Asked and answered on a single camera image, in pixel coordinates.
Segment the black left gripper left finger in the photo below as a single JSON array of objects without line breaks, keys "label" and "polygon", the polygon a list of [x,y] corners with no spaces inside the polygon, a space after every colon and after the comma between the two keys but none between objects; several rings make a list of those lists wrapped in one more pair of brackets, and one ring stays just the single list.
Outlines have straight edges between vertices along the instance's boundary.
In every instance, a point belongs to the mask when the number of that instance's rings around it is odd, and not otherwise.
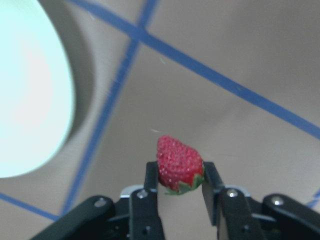
[{"label": "black left gripper left finger", "polygon": [[34,240],[163,240],[158,166],[146,164],[143,185],[124,188],[117,202],[94,195],[33,236]]}]

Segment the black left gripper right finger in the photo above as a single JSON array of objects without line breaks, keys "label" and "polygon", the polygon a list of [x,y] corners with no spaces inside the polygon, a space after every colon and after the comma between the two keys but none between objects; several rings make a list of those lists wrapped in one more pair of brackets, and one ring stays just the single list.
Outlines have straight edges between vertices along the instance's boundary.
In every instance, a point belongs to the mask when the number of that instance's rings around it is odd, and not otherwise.
[{"label": "black left gripper right finger", "polygon": [[225,185],[214,163],[204,163],[202,194],[219,240],[318,240],[320,214],[280,193],[254,200],[241,186]]}]

